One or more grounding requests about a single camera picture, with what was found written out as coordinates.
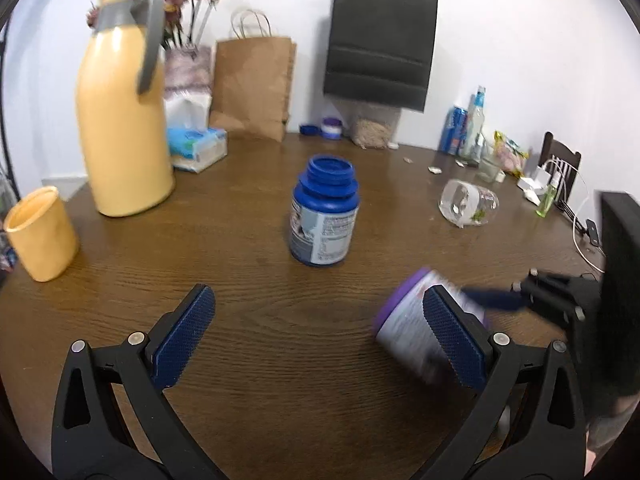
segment white cable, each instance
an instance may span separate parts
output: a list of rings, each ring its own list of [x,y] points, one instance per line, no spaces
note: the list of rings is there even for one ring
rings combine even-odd
[[[559,161],[558,160],[553,160],[552,158],[550,158],[548,161],[546,161],[542,167],[546,168],[546,165],[548,163],[552,163],[556,165],[556,168],[558,168],[558,170],[560,169],[560,165],[559,165]],[[584,184],[584,189],[587,192],[587,196],[584,198],[584,200],[582,201],[582,203],[580,204],[580,206],[578,206],[578,209],[575,210],[574,213],[574,221],[573,221],[573,225],[572,225],[572,238],[574,239],[574,245],[575,248],[577,249],[578,253],[580,254],[580,256],[582,257],[582,259],[587,262],[591,267],[593,267],[593,269],[597,270],[598,272],[604,274],[604,270],[602,270],[601,268],[597,267],[596,265],[592,264],[588,258],[584,255],[584,253],[580,250],[580,247],[578,247],[578,242],[575,239],[575,223],[578,219],[578,213],[582,210],[582,208],[584,207],[584,205],[589,201],[589,198],[591,197],[591,193],[589,192],[589,186],[587,186],[587,183],[584,181],[584,179],[582,178],[582,175],[580,174],[580,171],[578,171],[576,168],[574,168],[571,164],[569,164],[568,162],[566,162],[565,160],[562,161],[562,164],[564,164],[565,166],[567,166],[568,168],[571,168],[572,170],[575,171],[575,173],[580,177],[580,180],[582,181],[582,183]],[[564,187],[564,201],[566,202],[566,181],[564,179],[564,174],[562,174],[562,171],[560,171],[560,177],[562,178],[562,187]]]

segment paper bag handle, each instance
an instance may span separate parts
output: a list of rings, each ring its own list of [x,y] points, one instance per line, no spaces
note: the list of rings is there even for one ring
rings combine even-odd
[[[236,29],[236,24],[235,24],[236,16],[238,14],[240,14],[240,26],[239,26],[240,34],[238,34],[238,30]],[[260,28],[260,35],[262,37],[265,37],[267,35],[267,33],[262,28],[262,23],[260,22],[260,17],[263,17],[264,21],[267,22],[267,28],[269,29],[268,36],[272,36],[271,23],[269,22],[269,19],[267,18],[265,13],[261,12],[260,10],[245,9],[245,10],[240,10],[240,11],[236,12],[231,17],[231,28],[233,29],[234,34],[238,37],[238,39],[245,39],[246,38],[246,33],[244,31],[244,20],[246,19],[247,16],[255,16],[255,20],[258,22],[258,27]]]

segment blue gripper pad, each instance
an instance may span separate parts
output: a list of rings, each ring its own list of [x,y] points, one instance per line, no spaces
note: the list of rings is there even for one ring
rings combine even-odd
[[[146,350],[156,388],[175,386],[215,311],[213,290],[206,285],[196,285],[174,312],[164,314],[149,331]]]
[[[432,286],[424,293],[422,307],[424,318],[460,383],[476,390],[484,389],[493,351],[488,332],[478,318],[464,312],[441,285]]]

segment bottle label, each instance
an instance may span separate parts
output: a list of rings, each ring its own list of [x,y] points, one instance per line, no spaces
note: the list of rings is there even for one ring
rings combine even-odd
[[[291,205],[291,252],[301,261],[330,265],[349,250],[358,209],[340,214],[311,211],[296,200]]]

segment blue can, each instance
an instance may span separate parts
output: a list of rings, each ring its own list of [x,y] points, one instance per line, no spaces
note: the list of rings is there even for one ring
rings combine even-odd
[[[455,155],[462,141],[462,135],[465,131],[466,110],[458,106],[453,107],[447,116],[447,122],[442,133],[440,141],[440,152]]]
[[[293,191],[291,254],[316,267],[341,262],[349,251],[359,205],[353,165],[338,156],[313,156]]]

